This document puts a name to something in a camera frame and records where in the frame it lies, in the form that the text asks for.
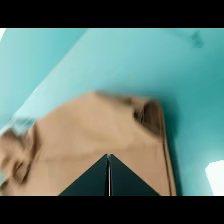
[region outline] teal surface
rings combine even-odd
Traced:
[[[195,31],[200,44],[191,38]],[[178,192],[212,195],[205,168],[224,158],[224,29],[88,29],[78,41],[76,29],[58,30],[64,39],[55,40],[50,33],[42,36],[42,51],[34,34],[11,30],[20,37],[14,37],[14,43],[7,32],[0,45],[1,117],[11,115],[48,71],[15,117],[40,118],[95,89],[154,96],[165,110]],[[45,56],[50,54],[48,44],[63,49],[54,63]],[[33,66],[22,69],[28,59]]]

